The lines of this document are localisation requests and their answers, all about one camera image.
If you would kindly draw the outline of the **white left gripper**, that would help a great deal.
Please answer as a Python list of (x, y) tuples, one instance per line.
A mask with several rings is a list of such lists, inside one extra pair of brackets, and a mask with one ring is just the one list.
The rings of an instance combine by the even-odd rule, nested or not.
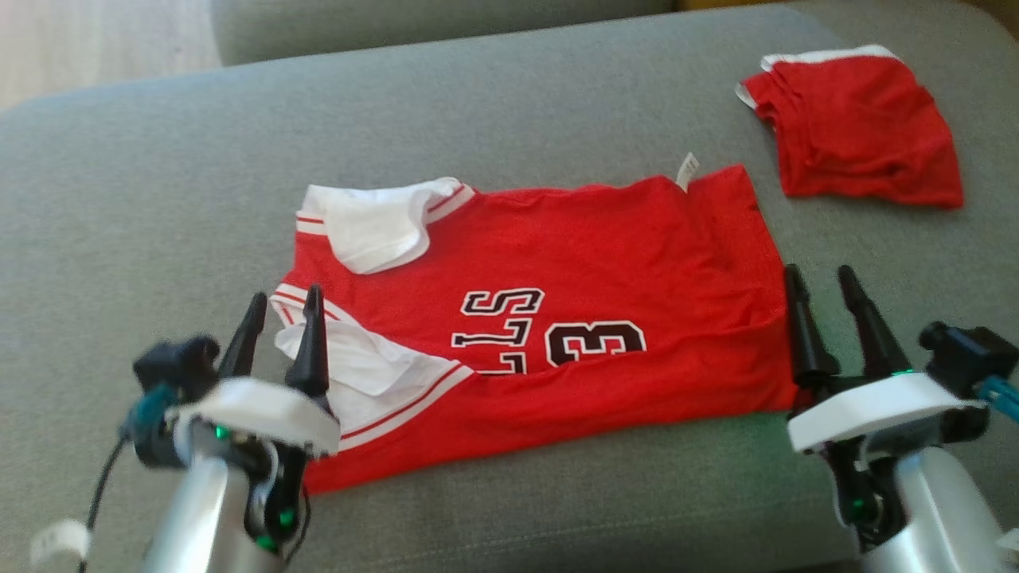
[(303, 542), (303, 475), (341, 445), (341, 425), (312, 399), (329, 389), (325, 307), (313, 284), (284, 387), (248, 376), (267, 304), (263, 291), (252, 296), (217, 367), (222, 381), (206, 396), (183, 403), (180, 390), (160, 384), (132, 409), (138, 460), (185, 472), (153, 554), (292, 554)]

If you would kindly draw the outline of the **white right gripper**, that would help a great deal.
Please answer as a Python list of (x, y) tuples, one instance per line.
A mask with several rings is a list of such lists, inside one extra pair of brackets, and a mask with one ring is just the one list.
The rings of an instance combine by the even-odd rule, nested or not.
[(837, 278), (856, 323), (863, 374), (874, 381), (830, 390), (840, 364), (819, 333), (799, 267), (787, 264), (793, 380), (809, 388), (787, 421), (792, 449), (826, 464), (837, 521), (860, 552), (989, 551), (989, 504), (947, 450), (982, 435), (989, 405), (913, 372), (854, 269), (841, 265)]

